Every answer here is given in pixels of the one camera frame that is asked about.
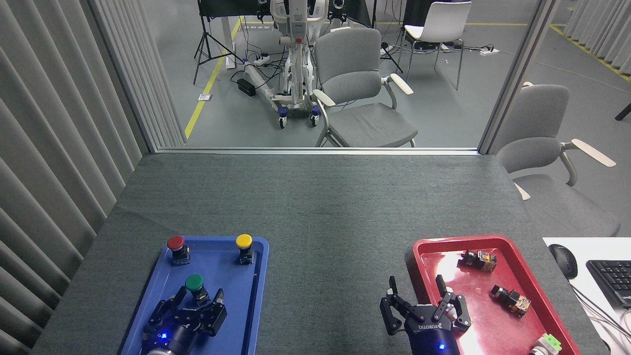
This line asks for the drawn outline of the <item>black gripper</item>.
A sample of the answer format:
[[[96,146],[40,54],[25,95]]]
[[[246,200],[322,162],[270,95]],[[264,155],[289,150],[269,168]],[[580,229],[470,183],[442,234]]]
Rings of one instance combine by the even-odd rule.
[[[443,276],[436,276],[435,280],[442,296],[439,305],[415,305],[408,310],[409,303],[397,294],[395,277],[389,277],[389,288],[380,301],[386,332],[394,336],[402,331],[403,322],[392,313],[392,309],[395,309],[406,318],[404,330],[413,355],[459,355],[459,346],[452,328],[453,323],[457,330],[468,330],[471,326],[466,299],[461,294],[448,291]],[[448,305],[455,308],[453,322],[445,313]]]
[[[224,290],[219,289],[208,305],[194,310],[178,310],[187,289],[180,287],[168,300],[160,300],[143,329],[142,353],[188,354],[201,332],[214,337],[227,317]]]

